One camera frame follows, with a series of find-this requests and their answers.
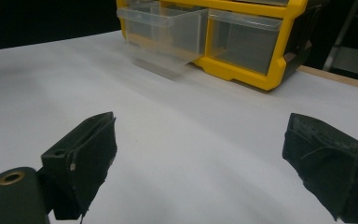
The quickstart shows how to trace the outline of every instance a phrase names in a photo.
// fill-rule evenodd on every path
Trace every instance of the white tabletop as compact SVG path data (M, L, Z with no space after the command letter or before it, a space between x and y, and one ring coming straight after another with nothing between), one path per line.
M284 133L296 112L358 139L358 88L297 72L264 92L193 65L166 78L124 46L115 32L0 50L0 173L39 169L83 119L113 111L117 157L84 223L336 223L282 158Z

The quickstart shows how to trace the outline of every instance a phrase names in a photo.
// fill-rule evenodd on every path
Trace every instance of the yellow plastic frame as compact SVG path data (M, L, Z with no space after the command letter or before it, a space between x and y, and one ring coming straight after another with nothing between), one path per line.
M289 0L287 6L270 6L243 2L233 2L229 0L163 0L159 1L164 7L169 4L183 6L198 6L213 9L232 11L235 13L246 13L258 16L268 16L271 18L282 19L281 30L267 74L260 74L253 70L224 63L209 57L210 42L212 39L213 21L208 19L207 37L205 43L205 55L198 58L193 63L202 67L203 70L213 76L224 80L236 79L241 82L256 86L257 88L269 91L281 84L286 61L283 58L289 35L291 33L295 19L304 13L308 0ZM125 0L117 0L117 7L125 7ZM125 36L125 22L121 20L121 29Z

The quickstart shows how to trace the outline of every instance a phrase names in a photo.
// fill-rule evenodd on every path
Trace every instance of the yellow storage drawer unit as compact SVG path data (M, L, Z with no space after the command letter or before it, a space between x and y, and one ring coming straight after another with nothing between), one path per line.
M117 0L135 55L162 66L193 62L225 80L277 87L306 60L328 0Z

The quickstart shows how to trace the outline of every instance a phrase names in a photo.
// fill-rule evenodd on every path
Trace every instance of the white table surface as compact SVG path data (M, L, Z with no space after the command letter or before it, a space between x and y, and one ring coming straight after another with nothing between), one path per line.
M84 223L336 223L282 159L284 133L296 112L358 139L358 88L297 72L264 92L192 65L166 78L124 46L115 32L0 50L0 173L39 169L83 119L113 111L117 157Z

